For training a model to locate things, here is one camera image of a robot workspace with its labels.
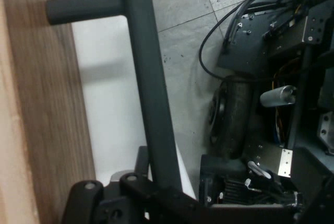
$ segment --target bolt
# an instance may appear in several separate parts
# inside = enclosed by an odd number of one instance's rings
[[[91,190],[95,187],[95,184],[92,183],[92,182],[88,182],[86,185],[85,185],[85,189],[88,189],[88,190]]]
[[[130,175],[128,178],[126,178],[128,181],[136,181],[137,180],[137,176],[135,175]]]

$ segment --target wood grain surface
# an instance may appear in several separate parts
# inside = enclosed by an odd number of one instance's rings
[[[0,0],[0,223],[38,224],[12,60],[4,3]]]
[[[49,26],[46,0],[4,0],[41,223],[59,223],[70,187],[94,179],[70,25]]]

